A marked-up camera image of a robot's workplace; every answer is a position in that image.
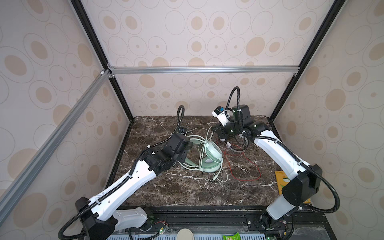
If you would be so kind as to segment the mint green headphones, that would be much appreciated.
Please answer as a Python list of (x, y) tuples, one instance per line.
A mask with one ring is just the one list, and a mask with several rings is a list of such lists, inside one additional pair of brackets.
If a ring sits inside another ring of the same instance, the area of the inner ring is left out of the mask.
[(188, 138), (198, 147), (200, 158), (198, 164), (186, 158), (184, 163), (179, 163), (183, 168), (205, 173), (213, 173), (222, 169), (223, 152), (216, 143), (198, 135), (190, 135)]

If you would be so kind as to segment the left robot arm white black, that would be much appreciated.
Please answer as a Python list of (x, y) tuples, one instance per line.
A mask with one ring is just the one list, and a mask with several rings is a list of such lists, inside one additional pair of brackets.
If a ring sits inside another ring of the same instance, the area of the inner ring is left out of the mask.
[(172, 134), (147, 146), (137, 156), (129, 172), (90, 199), (81, 197), (77, 200), (78, 213), (59, 230), (60, 240), (106, 240), (116, 231), (144, 225), (148, 217), (143, 209), (119, 211), (118, 207), (147, 182), (186, 160), (193, 143), (179, 133), (184, 113), (185, 107), (179, 106), (177, 125)]

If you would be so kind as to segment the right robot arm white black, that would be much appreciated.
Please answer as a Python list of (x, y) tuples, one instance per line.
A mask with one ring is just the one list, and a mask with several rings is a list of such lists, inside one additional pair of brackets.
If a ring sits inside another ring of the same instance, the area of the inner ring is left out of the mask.
[[(290, 180), (283, 187), (282, 194), (267, 207), (266, 212), (261, 216), (265, 229), (271, 228), (272, 224), (284, 215), (293, 213), (299, 207), (324, 214), (338, 211), (341, 205), (340, 197), (336, 189), (322, 176), (321, 167), (310, 165), (299, 158), (276, 137), (265, 123), (254, 121), (249, 107), (239, 102), (240, 88), (234, 87), (230, 96), (233, 96), (234, 93), (237, 94), (235, 107), (219, 106), (212, 112), (213, 116), (219, 120), (219, 124), (213, 128), (214, 133), (218, 135), (220, 141), (226, 143), (228, 148), (231, 146), (228, 139), (235, 136), (242, 136), (247, 145), (254, 143), (280, 166)], [(334, 206), (329, 209), (319, 209), (305, 203), (319, 191), (320, 184), (324, 184), (334, 197)]]

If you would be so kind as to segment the white black headphones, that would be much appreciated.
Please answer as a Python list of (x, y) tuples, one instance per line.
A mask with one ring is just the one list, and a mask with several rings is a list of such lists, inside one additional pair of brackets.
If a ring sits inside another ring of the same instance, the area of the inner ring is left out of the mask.
[(249, 140), (247, 138), (242, 138), (242, 141), (238, 140), (237, 138), (234, 138), (234, 140), (234, 144), (232, 144), (228, 140), (224, 140), (226, 148), (234, 153), (242, 154), (250, 145)]

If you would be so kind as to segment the yellow chips bag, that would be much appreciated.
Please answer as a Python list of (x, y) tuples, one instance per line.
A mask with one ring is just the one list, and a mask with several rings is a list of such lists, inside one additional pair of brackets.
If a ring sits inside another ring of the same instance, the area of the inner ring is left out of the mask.
[(276, 171), (279, 195), (283, 196), (291, 205), (311, 204), (314, 187), (307, 173), (300, 173), (290, 180), (283, 171)]

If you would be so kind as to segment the cream lid jar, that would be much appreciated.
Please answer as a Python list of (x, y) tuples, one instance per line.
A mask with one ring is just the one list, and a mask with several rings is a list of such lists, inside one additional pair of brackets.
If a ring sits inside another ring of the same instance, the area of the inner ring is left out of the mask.
[(177, 233), (176, 240), (194, 240), (194, 234), (189, 229), (181, 229)]

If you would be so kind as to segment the green snack packet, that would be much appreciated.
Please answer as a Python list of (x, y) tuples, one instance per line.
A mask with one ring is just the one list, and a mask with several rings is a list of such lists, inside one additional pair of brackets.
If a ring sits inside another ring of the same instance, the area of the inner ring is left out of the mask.
[(231, 235), (231, 236), (222, 236), (223, 240), (241, 240), (241, 236), (239, 233), (236, 233), (234, 235)]

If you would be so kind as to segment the silver aluminium back rail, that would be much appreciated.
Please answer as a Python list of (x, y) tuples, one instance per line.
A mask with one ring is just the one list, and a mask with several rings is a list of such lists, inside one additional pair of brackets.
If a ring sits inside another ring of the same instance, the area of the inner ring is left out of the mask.
[(247, 74), (247, 73), (297, 73), (299, 66), (199, 66), (199, 67), (111, 67), (103, 70), (116, 74)]

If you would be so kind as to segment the silver aluminium rail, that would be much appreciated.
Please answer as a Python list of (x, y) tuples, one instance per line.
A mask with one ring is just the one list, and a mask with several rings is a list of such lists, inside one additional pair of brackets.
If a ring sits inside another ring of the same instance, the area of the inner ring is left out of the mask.
[(103, 70), (116, 74), (247, 74), (247, 73), (297, 73), (299, 66), (199, 66), (199, 67), (111, 67)]
[(110, 73), (110, 70), (104, 70), (103, 74), (100, 74), (93, 81), (87, 91), (77, 101), (74, 107), (70, 109), (63, 121), (59, 124), (55, 131), (53, 131), (53, 133), (37, 151), (31, 161), (26, 165), (23, 171), (11, 184), (6, 194), (1, 199), (1, 225), (4, 224), (12, 210), (28, 190), (32, 182), (39, 175), (42, 168), (51, 158), (65, 136), (72, 129), (80, 115), (84, 112), (85, 108), (89, 105), (105, 80), (109, 78)]

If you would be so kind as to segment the black mounting base rail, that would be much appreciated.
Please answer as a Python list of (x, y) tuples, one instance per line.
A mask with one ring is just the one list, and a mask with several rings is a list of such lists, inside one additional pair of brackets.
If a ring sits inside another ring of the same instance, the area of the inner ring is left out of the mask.
[(299, 210), (265, 229), (261, 216), (266, 206), (167, 206), (141, 207), (147, 221), (140, 228), (114, 232), (106, 240), (175, 240), (189, 229), (194, 240), (222, 240), (239, 233), (242, 240), (334, 240), (324, 214)]

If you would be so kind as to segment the black frame post left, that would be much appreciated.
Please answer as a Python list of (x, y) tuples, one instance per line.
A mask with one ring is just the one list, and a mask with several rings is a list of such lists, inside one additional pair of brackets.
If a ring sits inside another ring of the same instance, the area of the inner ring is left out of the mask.
[[(74, 10), (75, 10), (75, 13), (77, 15), (77, 17), (79, 18), (85, 32), (86, 32), (86, 35), (103, 67), (104, 70), (111, 70), (111, 68), (109, 67), (109, 61), (106, 57), (106, 54), (103, 50), (103, 47), (101, 45), (101, 42), (99, 41), (99, 38), (97, 37), (96, 35), (96, 32), (92, 26), (92, 23), (88, 17), (88, 14), (86, 13), (86, 9), (83, 5), (83, 3), (79, 0), (70, 0), (70, 3), (71, 5), (73, 6)], [(127, 104), (127, 101), (123, 95), (123, 92), (120, 88), (120, 85), (116, 79), (116, 77), (114, 77), (113, 75), (111, 77), (109, 77), (109, 80), (110, 80), (110, 83), (118, 97), (118, 100), (120, 102), (120, 104), (122, 105), (123, 107), (123, 110), (124, 112), (126, 113), (127, 117), (128, 117), (128, 120), (130, 122), (132, 122), (135, 118)]]

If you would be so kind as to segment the black frame post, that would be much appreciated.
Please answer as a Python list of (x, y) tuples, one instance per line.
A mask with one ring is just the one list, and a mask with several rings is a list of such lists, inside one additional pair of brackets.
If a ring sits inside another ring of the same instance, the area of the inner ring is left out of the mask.
[[(106, 57), (106, 54), (103, 50), (103, 47), (101, 45), (101, 42), (99, 41), (99, 38), (97, 37), (96, 35), (96, 32), (92, 26), (92, 23), (88, 17), (88, 14), (86, 13), (86, 9), (83, 5), (83, 3), (79, 0), (70, 0), (70, 3), (71, 5), (73, 6), (74, 10), (75, 10), (75, 13), (77, 15), (77, 17), (79, 18), (85, 32), (86, 32), (86, 35), (103, 67), (104, 70), (111, 70), (111, 68), (109, 67), (109, 61)], [(128, 120), (130, 122), (132, 122), (135, 118), (127, 104), (127, 101), (123, 95), (123, 92), (120, 88), (120, 85), (116, 79), (116, 77), (114, 77), (113, 75), (111, 77), (109, 77), (109, 80), (110, 80), (110, 83), (118, 97), (118, 100), (120, 102), (120, 104), (122, 105), (123, 107), (123, 110), (124, 112), (126, 113), (127, 117), (128, 117)]]
[(272, 112), (271, 116), (269, 117), (270, 121), (274, 121), (277, 116), (279, 115), (280, 111), (282, 110), (283, 106), (285, 105), (287, 99), (291, 95), (292, 91), (294, 90), (295, 86), (297, 85), (300, 77), (306, 70), (308, 64), (310, 63), (311, 59), (315, 55), (316, 51), (318, 50), (320, 44), (324, 40), (326, 34), (330, 30), (332, 24), (336, 20), (339, 12), (343, 8), (344, 4), (346, 3), (346, 0), (336, 0), (331, 5), (330, 10), (326, 14), (324, 20), (321, 22), (321, 25), (312, 40), (311, 44), (309, 45), (309, 48), (307, 49), (303, 59), (301, 60), (299, 64), (299, 70), (296, 74), (293, 75), (291, 78), (288, 86), (286, 87), (285, 91), (283, 92), (277, 106), (275, 107), (274, 111)]

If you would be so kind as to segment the black frame post right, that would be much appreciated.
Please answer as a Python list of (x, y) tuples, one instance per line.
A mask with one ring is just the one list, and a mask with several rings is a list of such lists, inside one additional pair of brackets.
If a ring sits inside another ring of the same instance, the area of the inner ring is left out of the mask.
[(288, 86), (286, 87), (285, 91), (283, 92), (277, 106), (275, 107), (274, 111), (272, 112), (271, 116), (269, 117), (270, 121), (274, 121), (277, 116), (279, 115), (280, 111), (282, 110), (283, 106), (285, 105), (287, 99), (291, 95), (292, 91), (294, 90), (295, 86), (297, 85), (300, 77), (306, 70), (308, 64), (310, 63), (311, 59), (315, 55), (316, 51), (318, 50), (320, 44), (324, 40), (326, 34), (330, 30), (332, 24), (336, 20), (339, 12), (343, 8), (344, 4), (346, 3), (346, 0), (336, 0), (331, 5), (330, 10), (326, 14), (324, 20), (321, 22), (321, 25), (312, 40), (311, 44), (309, 45), (309, 48), (307, 49), (303, 59), (301, 60), (299, 64), (299, 70), (296, 74), (293, 75), (291, 78)]

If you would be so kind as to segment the silver aluminium left rail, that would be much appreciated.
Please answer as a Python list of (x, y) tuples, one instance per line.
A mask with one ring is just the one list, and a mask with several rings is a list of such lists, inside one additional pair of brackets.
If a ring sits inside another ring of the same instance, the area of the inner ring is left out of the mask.
[(80, 115), (84, 112), (85, 108), (89, 105), (105, 80), (109, 78), (110, 73), (110, 70), (104, 70), (103, 74), (100, 74), (93, 81), (87, 91), (77, 101), (74, 107), (70, 109), (63, 121), (59, 124), (55, 131), (53, 131), (53, 133), (37, 151), (31, 161), (26, 165), (23, 171), (11, 184), (6, 194), (1, 199), (1, 225), (4, 224), (12, 210), (28, 190), (32, 182), (39, 175), (42, 168), (51, 158), (65, 136), (72, 129)]

